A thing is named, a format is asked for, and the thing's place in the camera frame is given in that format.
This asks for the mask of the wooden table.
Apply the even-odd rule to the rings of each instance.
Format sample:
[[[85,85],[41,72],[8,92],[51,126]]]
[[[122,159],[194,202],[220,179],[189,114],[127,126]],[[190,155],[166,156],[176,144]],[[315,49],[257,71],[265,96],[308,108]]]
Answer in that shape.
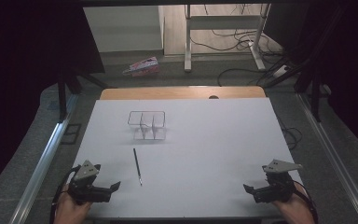
[[[169,99],[234,99],[266,98],[261,87],[144,87],[106,89],[101,100],[169,100]]]

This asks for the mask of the black rectangular frame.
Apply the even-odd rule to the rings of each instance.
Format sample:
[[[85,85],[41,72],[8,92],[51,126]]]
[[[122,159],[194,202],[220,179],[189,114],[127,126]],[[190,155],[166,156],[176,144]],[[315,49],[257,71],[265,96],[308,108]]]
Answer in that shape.
[[[61,144],[62,145],[74,145],[76,143],[76,140],[80,134],[81,130],[81,124],[80,123],[74,123],[69,124],[65,132],[62,136]]]

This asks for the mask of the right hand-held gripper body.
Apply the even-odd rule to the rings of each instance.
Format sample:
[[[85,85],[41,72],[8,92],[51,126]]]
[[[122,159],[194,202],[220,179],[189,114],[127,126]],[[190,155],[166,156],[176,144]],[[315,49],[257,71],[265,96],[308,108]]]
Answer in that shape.
[[[274,159],[262,168],[266,173],[268,186],[255,189],[257,192],[255,201],[257,203],[287,202],[296,191],[294,180],[289,172],[302,169],[302,165]]]

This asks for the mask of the black pen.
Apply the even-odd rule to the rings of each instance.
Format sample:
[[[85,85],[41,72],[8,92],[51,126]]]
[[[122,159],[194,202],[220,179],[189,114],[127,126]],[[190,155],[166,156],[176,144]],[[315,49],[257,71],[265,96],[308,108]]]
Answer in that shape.
[[[140,165],[139,165],[139,160],[138,160],[136,148],[134,147],[132,149],[132,151],[133,151],[133,156],[134,156],[134,160],[135,160],[135,165],[136,165],[136,170],[137,170],[139,183],[140,183],[140,186],[142,186],[143,185],[143,180],[142,180],[142,174],[141,174],[141,169],[140,169]]]

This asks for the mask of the person's left hand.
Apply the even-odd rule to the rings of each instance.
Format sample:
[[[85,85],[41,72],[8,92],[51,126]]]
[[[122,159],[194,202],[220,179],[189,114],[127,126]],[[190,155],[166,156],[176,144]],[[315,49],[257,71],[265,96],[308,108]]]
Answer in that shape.
[[[82,224],[91,208],[91,203],[77,204],[67,190],[68,186],[65,185],[57,201],[53,224]]]

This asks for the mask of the dark curtain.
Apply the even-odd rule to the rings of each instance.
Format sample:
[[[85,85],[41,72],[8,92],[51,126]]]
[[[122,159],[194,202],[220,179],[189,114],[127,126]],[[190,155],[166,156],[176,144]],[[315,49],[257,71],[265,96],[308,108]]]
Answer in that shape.
[[[270,8],[264,33],[303,66],[296,91],[314,81],[358,138],[358,0],[292,0]]]
[[[44,89],[60,75],[103,71],[76,0],[0,0],[0,174],[28,132]]]

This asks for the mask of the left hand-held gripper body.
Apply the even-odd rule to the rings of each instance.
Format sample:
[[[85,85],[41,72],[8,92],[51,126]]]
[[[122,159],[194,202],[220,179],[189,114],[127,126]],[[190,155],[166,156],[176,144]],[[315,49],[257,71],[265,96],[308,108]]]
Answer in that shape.
[[[67,192],[77,204],[86,202],[108,203],[110,201],[111,189],[93,185],[100,169],[100,165],[95,166],[88,160],[85,160],[82,165],[76,168],[76,173],[69,182]]]

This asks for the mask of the black metal stand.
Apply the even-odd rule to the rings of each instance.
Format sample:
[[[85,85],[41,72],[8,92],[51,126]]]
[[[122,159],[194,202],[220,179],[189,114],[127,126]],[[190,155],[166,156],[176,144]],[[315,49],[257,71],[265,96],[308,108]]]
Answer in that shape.
[[[299,63],[293,63],[292,68],[284,72],[280,77],[262,85],[263,88],[272,88],[286,79],[298,75],[294,85],[295,92],[305,92],[311,87],[310,112],[320,122],[319,103],[321,97],[320,87],[322,84],[322,60],[326,53],[328,41],[331,39],[339,21],[341,20],[347,3],[333,3],[326,10],[325,18],[315,26],[306,40],[297,46],[303,58]]]
[[[78,80],[78,77],[85,78],[87,81],[99,86],[102,90],[114,88],[114,86],[110,86],[102,82],[101,80],[92,76],[91,74],[75,68],[61,70],[58,73],[57,77],[58,77],[57,84],[59,90],[59,107],[60,107],[59,123],[62,123],[65,120],[69,112],[66,103],[66,87],[68,87],[69,91],[73,94],[79,94],[82,91],[82,86]]]

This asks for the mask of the person's right hand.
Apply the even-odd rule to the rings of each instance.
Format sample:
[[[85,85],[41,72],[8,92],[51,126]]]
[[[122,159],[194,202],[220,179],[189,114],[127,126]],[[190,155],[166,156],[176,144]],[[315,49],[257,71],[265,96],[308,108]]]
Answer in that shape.
[[[315,224],[309,204],[296,194],[286,203],[274,201],[272,204],[288,224]]]

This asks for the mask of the pink packet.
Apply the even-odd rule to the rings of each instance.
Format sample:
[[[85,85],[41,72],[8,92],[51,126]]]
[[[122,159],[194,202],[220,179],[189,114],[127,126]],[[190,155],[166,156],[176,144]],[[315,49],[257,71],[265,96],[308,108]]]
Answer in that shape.
[[[140,62],[131,64],[128,69],[124,70],[124,76],[142,77],[159,72],[159,64],[156,57],[151,57]]]

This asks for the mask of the white cabinet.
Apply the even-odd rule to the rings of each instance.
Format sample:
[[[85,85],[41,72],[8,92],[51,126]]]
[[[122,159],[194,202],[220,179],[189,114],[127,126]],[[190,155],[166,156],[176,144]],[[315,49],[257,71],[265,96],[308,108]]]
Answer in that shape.
[[[83,10],[100,52],[163,49],[158,6]]]

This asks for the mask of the aluminium rail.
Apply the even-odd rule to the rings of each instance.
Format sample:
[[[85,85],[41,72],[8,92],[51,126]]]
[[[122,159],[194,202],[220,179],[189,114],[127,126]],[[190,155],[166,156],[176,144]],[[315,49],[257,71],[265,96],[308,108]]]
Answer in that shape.
[[[17,204],[16,209],[14,210],[12,217],[8,224],[24,224],[31,209],[34,204],[35,198],[38,191],[40,190],[42,183],[48,173],[48,168],[51,165],[51,162],[54,158],[54,155],[60,145],[63,134],[66,130],[66,127],[69,124],[69,120],[72,117],[76,103],[78,100],[78,94],[71,94],[66,106],[67,114],[64,116],[63,121],[58,122],[52,134],[44,148],[44,151],[37,163],[34,171],[31,175],[31,178],[21,195],[20,201]]]
[[[358,185],[351,177],[343,160],[337,154],[336,148],[332,143],[331,139],[329,138],[327,132],[325,131],[324,126],[312,115],[310,110],[310,103],[308,102],[306,97],[302,94],[297,93],[296,98],[301,104],[301,107],[304,110],[307,119],[309,120],[312,130],[317,135],[328,160],[330,161],[333,169],[335,170],[335,173],[337,174],[337,177],[342,187],[346,191],[349,200],[358,215]]]

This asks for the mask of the clear acrylic divided organizer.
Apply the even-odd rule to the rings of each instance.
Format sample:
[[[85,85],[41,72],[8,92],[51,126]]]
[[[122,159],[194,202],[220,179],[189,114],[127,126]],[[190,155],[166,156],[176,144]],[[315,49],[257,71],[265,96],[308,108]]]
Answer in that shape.
[[[164,111],[131,111],[128,125],[135,140],[164,140],[165,121]]]

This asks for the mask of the white power strip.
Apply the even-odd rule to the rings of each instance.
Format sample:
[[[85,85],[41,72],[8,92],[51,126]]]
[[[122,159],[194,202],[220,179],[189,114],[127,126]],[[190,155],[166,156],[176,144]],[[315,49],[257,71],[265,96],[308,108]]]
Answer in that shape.
[[[273,74],[273,76],[280,77],[281,75],[283,75],[284,73],[286,73],[289,70],[290,70],[290,67],[288,65],[283,65]]]

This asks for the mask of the white desk frame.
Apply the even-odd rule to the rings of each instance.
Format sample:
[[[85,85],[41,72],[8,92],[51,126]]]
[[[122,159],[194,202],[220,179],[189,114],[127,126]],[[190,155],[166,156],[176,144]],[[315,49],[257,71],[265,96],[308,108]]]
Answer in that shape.
[[[260,41],[270,4],[185,5],[185,70],[192,69],[192,48],[216,52],[249,51],[258,71],[266,69]]]

